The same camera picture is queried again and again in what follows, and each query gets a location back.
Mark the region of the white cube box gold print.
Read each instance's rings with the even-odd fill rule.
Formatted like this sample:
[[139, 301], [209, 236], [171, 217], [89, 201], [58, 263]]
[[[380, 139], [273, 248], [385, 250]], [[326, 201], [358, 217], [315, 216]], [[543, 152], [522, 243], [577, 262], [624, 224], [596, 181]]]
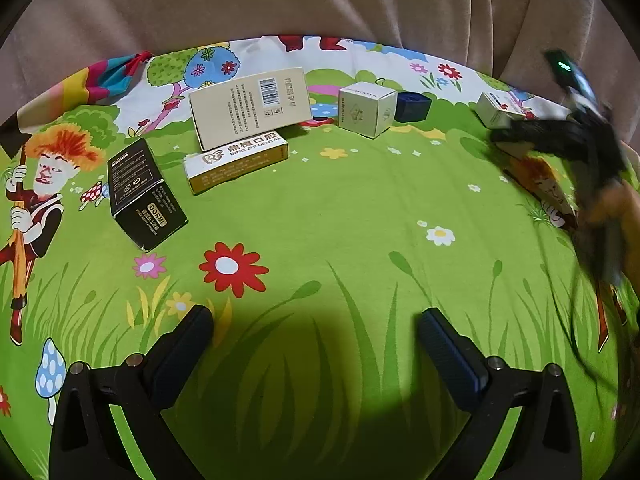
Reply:
[[368, 139], [376, 139], [392, 125], [397, 91], [359, 81], [338, 92], [338, 125]]

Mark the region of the small white box far right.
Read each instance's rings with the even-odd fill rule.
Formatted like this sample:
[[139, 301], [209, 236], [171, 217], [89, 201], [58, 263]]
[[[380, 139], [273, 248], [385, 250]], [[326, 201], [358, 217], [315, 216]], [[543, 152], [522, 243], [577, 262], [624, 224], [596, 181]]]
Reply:
[[498, 98], [495, 93], [483, 92], [476, 105], [475, 113], [488, 129], [509, 128], [512, 122], [525, 119], [525, 114], [510, 99]]

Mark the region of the beige barcode box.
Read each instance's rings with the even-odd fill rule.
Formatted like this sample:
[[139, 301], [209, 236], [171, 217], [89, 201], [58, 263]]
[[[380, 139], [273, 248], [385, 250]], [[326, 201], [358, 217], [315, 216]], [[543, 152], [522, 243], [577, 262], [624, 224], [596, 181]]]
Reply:
[[192, 92], [189, 102], [203, 151], [311, 118], [305, 73], [300, 67], [218, 82]]

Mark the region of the dark blue small case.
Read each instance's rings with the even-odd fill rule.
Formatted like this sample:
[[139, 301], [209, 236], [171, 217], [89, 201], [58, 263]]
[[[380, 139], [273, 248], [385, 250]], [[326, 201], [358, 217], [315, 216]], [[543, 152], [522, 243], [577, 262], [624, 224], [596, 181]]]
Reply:
[[432, 99], [416, 92], [398, 92], [395, 110], [396, 122], [422, 122], [427, 118]]

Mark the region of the black gold-label box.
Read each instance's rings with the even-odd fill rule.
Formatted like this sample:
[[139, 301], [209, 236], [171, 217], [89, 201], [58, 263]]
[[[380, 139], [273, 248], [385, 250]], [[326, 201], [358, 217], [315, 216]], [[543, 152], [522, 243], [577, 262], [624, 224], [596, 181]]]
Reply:
[[111, 215], [144, 252], [188, 223], [144, 139], [114, 155], [106, 169]]

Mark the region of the pink embroidered curtain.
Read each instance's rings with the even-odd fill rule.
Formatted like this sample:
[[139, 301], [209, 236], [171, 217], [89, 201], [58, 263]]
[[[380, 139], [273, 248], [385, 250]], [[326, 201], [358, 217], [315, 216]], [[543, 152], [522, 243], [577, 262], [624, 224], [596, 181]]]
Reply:
[[1, 113], [104, 58], [282, 32], [426, 52], [552, 100], [541, 53], [562, 48], [639, 131], [638, 58], [600, 0], [34, 0], [1, 49]]

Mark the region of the colourful cartoon play mat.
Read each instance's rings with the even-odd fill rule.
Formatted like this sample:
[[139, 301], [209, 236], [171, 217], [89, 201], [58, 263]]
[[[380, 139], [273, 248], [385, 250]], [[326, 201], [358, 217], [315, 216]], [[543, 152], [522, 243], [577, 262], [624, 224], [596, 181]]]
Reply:
[[[311, 118], [282, 162], [193, 195], [192, 92], [300, 67]], [[359, 81], [432, 99], [376, 139], [341, 128]], [[215, 331], [168, 426], [209, 479], [422, 479], [465, 423], [414, 338], [429, 307], [486, 354], [566, 373], [582, 474], [639, 442], [629, 284], [595, 289], [563, 163], [492, 154], [483, 92], [562, 108], [411, 50], [263, 36], [90, 65], [1, 128], [1, 432], [49, 474], [66, 368], [145, 352], [195, 306]], [[107, 162], [139, 139], [188, 223], [150, 252], [111, 215]]]

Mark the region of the gold white toothpaste box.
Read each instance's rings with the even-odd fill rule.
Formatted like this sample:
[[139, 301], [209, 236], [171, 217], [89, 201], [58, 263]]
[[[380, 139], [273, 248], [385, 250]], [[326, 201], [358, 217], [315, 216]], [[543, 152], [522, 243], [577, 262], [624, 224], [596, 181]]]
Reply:
[[183, 169], [193, 195], [288, 158], [288, 141], [277, 131], [251, 136], [186, 156]]

